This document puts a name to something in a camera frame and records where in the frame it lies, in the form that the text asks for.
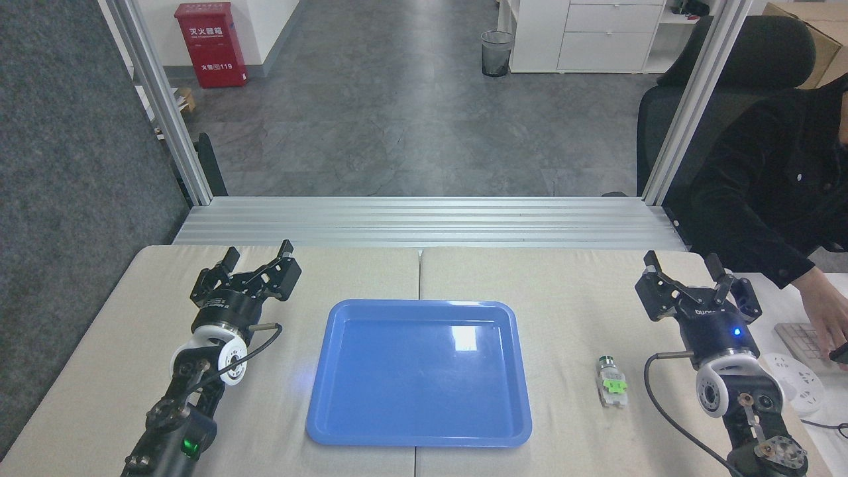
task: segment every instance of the trash can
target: trash can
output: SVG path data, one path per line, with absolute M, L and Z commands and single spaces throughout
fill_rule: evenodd
M 200 87 L 244 86 L 248 72 L 229 2 L 183 3 L 174 13 Z
M 510 72 L 510 52 L 515 38 L 506 31 L 490 30 L 483 33 L 483 74 L 503 76 Z

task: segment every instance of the black jacket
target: black jacket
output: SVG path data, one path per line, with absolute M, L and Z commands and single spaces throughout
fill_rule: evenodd
M 692 250 L 780 288 L 813 267 L 823 244 L 848 248 L 848 160 L 839 144 L 848 75 L 789 90 L 744 112 L 718 139 L 690 189 Z

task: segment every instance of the hand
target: hand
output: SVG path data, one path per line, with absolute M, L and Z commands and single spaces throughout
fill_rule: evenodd
M 848 340 L 848 298 L 828 281 L 818 267 L 798 277 L 792 285 L 801 292 L 804 311 L 818 335 L 822 359 L 828 361 L 828 353 Z M 844 364 L 840 364 L 840 368 L 848 371 Z

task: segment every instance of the gray carpet wall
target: gray carpet wall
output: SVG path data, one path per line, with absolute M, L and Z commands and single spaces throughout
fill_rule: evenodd
M 132 258 L 168 244 L 187 205 L 96 0 L 2 2 L 0 42 L 2 459 Z

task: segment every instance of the black cable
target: black cable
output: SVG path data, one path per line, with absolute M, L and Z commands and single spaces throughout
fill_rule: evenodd
M 192 388 L 190 388 L 189 390 L 187 390 L 186 392 L 184 392 L 184 393 L 182 394 L 182 396 L 180 396 L 180 399 L 177 399 L 177 400 L 176 400 L 176 402 L 185 402 L 185 401 L 186 401 L 186 399 L 188 399 L 188 397 L 189 397 L 189 396 L 191 396 L 191 395 L 192 395 L 195 391 L 197 391 L 197 390 L 199 390 L 199 389 L 203 388 L 205 385 L 207 385 L 207 384 L 209 384 L 209 383 L 211 383 L 211 382 L 215 381 L 216 379 L 218 379 L 218 378 L 220 378 L 221 376 L 223 376 L 225 373 L 229 373 L 229 372 L 230 372 L 230 371 L 232 371 L 233 369 L 238 368 L 238 366 L 239 366 L 240 364 L 242 364 L 243 362 L 246 362 L 246 361 L 247 361 L 247 360 L 249 360 L 250 358 L 252 358 L 252 357 L 254 357 L 254 356 L 258 355 L 259 353 L 261 353 L 262 351 L 264 351 L 264 350 L 265 350 L 265 348 L 267 348 L 268 346 L 270 346 L 270 345 L 271 345 L 271 343 L 273 343 L 273 342 L 274 342 L 274 340 L 276 340 L 276 339 L 277 339 L 277 337 L 278 337 L 278 336 L 280 336 L 280 333 L 282 333 L 282 325 L 281 325 L 280 323 L 274 323 L 274 328 L 276 328 L 276 331 L 274 332 L 274 335 L 273 335 L 273 336 L 271 336 L 268 340 L 266 340 L 266 341 L 265 341 L 265 343 L 263 343 L 263 344 L 262 344 L 259 348 L 256 348 L 255 350 L 250 351 L 250 352 L 249 352 L 249 353 L 248 353 L 245 357 L 243 357 L 242 359 L 240 359 L 240 360 L 238 360 L 238 361 L 236 361 L 236 362 L 233 362 L 232 364 L 230 364 L 230 365 L 229 365 L 229 366 L 227 366 L 226 368 L 223 368 L 223 369 L 221 369 L 220 371 L 218 371 L 218 372 L 216 372 L 216 373 L 212 373 L 212 374 L 211 374 L 208 378 L 201 380 L 199 383 L 197 383 L 196 385 L 194 385 Z
M 836 429 L 842 435 L 842 437 L 845 437 L 846 439 L 848 439 L 848 434 L 845 433 L 845 429 L 848 429 L 848 423 L 836 424 L 835 426 L 833 426 L 833 425 L 828 425 L 828 424 L 814 423 L 812 421 L 807 421 L 805 419 L 802 419 L 801 422 L 804 423 L 804 424 L 810 424 L 811 426 L 820 427 L 820 428 L 823 428 L 823 429 Z
M 679 356 L 664 357 L 686 357 L 686 355 L 683 353 L 674 354 Z M 660 403 L 657 402 L 656 398 L 654 397 L 654 391 L 650 388 L 650 378 L 648 377 L 648 372 L 650 371 L 650 364 L 656 359 L 661 359 L 659 354 L 651 356 L 644 364 L 644 387 L 648 391 L 648 397 L 650 398 L 650 401 L 654 403 L 654 407 L 656 407 L 656 410 L 659 411 L 662 417 L 665 418 L 666 421 L 668 421 L 668 423 L 671 424 L 674 429 L 677 429 L 680 434 L 685 435 L 690 441 L 694 442 L 696 446 L 700 447 L 702 451 L 706 452 L 707 454 L 710 454 L 712 458 L 716 459 L 721 465 L 726 467 L 730 471 L 730 474 L 733 474 L 736 477 L 744 477 L 738 470 L 736 470 L 736 468 L 734 468 L 734 466 L 730 465 L 730 463 L 728 463 L 728 461 L 726 461 L 722 456 L 718 455 L 711 448 L 707 447 L 706 444 L 699 441 L 697 437 L 691 435 L 686 429 L 683 428 L 683 426 L 678 424 L 671 416 L 668 415 L 666 410 L 663 409 L 662 406 L 660 406 Z

